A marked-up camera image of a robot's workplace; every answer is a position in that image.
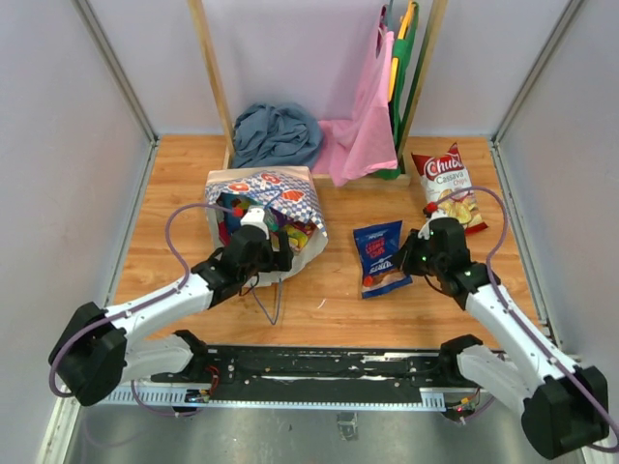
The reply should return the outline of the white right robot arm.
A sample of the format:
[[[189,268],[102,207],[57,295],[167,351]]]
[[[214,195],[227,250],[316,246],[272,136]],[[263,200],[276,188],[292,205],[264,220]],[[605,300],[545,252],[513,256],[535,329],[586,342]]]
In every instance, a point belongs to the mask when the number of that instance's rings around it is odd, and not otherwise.
[[[486,264],[475,262],[460,223],[441,212],[410,231],[396,255],[407,275],[432,276],[441,294],[480,322],[506,354],[501,360],[481,341],[461,337],[438,363],[451,387],[470,381],[513,411],[534,450],[553,459],[608,437],[607,381],[561,352],[517,307]]]

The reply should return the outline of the red Chubi cassava chips bag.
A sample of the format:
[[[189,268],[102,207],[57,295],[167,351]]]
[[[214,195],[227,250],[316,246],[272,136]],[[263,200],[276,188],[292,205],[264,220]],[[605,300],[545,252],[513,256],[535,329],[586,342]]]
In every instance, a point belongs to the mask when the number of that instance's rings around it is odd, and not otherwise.
[[[467,234],[487,229],[457,143],[437,157],[411,154],[427,203],[435,203],[450,218],[458,220]]]

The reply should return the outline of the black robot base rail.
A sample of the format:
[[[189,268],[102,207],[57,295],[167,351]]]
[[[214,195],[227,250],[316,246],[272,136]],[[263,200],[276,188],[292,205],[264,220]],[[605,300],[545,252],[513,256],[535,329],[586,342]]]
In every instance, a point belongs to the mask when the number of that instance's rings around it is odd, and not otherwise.
[[[473,392],[428,350],[211,346],[179,373],[149,376],[157,386],[186,386],[181,403],[355,409],[424,404],[432,389]]]

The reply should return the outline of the colourful orange candy bag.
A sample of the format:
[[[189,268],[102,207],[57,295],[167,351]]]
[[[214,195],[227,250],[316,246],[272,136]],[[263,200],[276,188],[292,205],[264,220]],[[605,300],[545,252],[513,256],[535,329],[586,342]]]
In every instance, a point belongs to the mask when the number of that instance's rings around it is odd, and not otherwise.
[[[299,221],[287,223],[283,227],[289,246],[295,253],[299,253],[308,244],[315,229],[316,226],[313,223],[302,223]]]

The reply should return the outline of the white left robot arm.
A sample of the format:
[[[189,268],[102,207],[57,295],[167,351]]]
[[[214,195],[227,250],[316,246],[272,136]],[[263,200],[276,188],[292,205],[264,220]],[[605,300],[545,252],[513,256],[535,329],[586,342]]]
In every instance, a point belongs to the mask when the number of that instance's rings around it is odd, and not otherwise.
[[[120,384],[153,374],[200,380],[207,370],[204,355],[180,335],[152,340],[150,334],[249,292],[263,273],[290,270],[293,256],[284,230],[270,237],[258,226],[244,225],[227,246],[161,289],[109,308],[82,304],[49,354],[50,389],[91,406]]]

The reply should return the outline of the blue checkered paper bag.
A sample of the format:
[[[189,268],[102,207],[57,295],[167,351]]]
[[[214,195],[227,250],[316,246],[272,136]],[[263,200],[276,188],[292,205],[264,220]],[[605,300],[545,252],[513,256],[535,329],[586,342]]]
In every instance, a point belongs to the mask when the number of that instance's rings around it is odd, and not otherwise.
[[[252,206],[265,210],[265,222],[269,229],[269,239],[290,222],[313,223],[316,229],[308,244],[295,253],[292,269],[289,272],[274,271],[259,273],[247,286],[246,290],[256,287],[268,287],[282,283],[301,272],[306,265],[322,253],[328,244],[328,232],[323,217],[316,188],[305,166],[272,166],[256,168],[239,168],[216,170],[208,174],[204,190],[204,200],[210,205],[217,205],[217,210],[206,212],[209,230],[214,247],[224,247],[219,237],[218,220],[224,208],[217,201],[222,193],[244,195],[251,199]]]

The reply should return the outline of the blue Burts chips bag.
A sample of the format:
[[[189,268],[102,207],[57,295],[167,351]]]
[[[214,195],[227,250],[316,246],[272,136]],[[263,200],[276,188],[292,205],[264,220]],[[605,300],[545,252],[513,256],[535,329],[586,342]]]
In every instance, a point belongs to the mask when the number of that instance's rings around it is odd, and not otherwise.
[[[357,228],[353,239],[362,267],[361,296],[363,299],[388,294],[413,282],[395,264],[399,251],[402,221]]]

